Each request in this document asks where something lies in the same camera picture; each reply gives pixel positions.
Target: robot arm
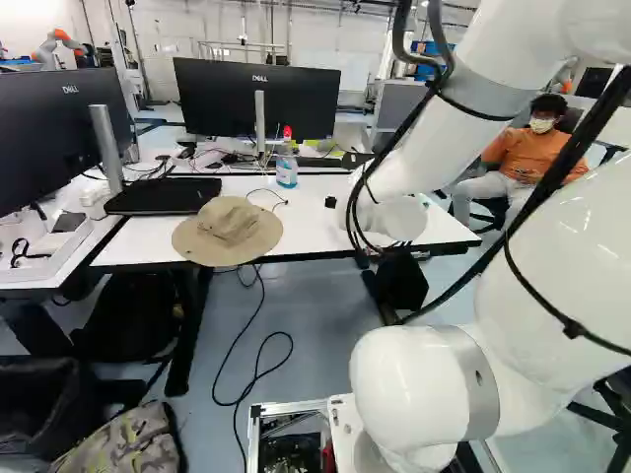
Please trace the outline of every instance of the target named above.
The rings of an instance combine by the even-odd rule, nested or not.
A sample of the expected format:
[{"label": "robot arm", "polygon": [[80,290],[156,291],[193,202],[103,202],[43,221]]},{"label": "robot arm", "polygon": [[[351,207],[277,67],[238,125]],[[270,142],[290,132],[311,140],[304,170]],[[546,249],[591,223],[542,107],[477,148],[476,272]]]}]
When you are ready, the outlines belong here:
[{"label": "robot arm", "polygon": [[57,48],[58,41],[61,41],[68,49],[73,49],[77,56],[88,54],[86,46],[72,39],[64,30],[55,29],[48,34],[46,41],[31,55],[34,61],[43,64],[42,71],[54,71],[57,68],[53,51]]},{"label": "robot arm", "polygon": [[[629,20],[627,0],[483,0],[456,51],[444,99],[428,101],[368,179],[370,192],[362,189],[360,224],[400,230],[381,226],[380,207],[392,213],[403,194],[450,183],[508,121],[481,114],[516,114],[569,57],[631,64]],[[621,319],[631,304],[631,228],[617,202],[631,198],[628,175],[631,156],[557,192],[511,238],[513,259],[541,294],[623,347],[631,340],[631,325]],[[469,325],[386,327],[355,347],[350,372],[358,413],[398,473],[441,470],[463,439],[540,426],[580,389],[631,363],[564,335],[504,254],[482,274],[475,311]]]}]

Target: orange shirt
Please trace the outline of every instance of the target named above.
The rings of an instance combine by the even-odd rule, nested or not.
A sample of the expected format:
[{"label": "orange shirt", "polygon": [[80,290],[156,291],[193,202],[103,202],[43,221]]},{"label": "orange shirt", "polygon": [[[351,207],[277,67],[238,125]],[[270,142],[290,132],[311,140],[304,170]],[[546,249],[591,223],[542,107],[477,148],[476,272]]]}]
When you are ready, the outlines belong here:
[{"label": "orange shirt", "polygon": [[[520,170],[544,175],[569,139],[570,135],[559,130],[537,135],[529,128],[507,128],[484,150],[482,162],[500,163],[500,172],[515,180]],[[585,158],[581,158],[563,183],[573,181],[588,170]]]}]

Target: backpack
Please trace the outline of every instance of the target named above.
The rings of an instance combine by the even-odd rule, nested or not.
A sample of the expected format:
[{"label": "backpack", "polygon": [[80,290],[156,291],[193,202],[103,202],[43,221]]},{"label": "backpack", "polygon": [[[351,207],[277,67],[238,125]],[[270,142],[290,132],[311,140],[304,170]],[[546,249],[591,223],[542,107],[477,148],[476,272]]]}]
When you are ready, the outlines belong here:
[{"label": "backpack", "polygon": [[112,275],[86,325],[70,334],[75,357],[105,363],[152,358],[177,335],[174,304],[169,273]]},{"label": "backpack", "polygon": [[152,401],[102,426],[48,473],[178,473],[186,470],[171,407]]}]

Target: person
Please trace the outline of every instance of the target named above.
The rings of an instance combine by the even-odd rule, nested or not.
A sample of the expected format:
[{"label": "person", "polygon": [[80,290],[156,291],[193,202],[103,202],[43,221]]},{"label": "person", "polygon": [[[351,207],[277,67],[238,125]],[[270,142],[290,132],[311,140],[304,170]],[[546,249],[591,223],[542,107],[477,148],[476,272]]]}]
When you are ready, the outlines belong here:
[{"label": "person", "polygon": [[[555,129],[568,108],[561,96],[544,94],[530,103],[529,128],[507,128],[482,153],[482,163],[499,164],[499,170],[459,182],[452,194],[454,216],[469,225],[471,199],[507,196],[510,207],[506,228],[519,214],[537,183],[556,160],[570,135]],[[564,184],[588,171],[585,159],[577,163]]]}]

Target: monitor stand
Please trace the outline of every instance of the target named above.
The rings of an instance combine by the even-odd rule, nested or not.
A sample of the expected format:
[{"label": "monitor stand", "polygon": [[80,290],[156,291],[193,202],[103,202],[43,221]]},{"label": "monitor stand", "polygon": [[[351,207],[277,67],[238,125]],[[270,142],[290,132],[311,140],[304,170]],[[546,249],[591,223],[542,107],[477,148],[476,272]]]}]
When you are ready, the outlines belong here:
[{"label": "monitor stand", "polygon": [[258,159],[265,157],[265,92],[254,91],[254,109],[256,114],[256,151]]}]

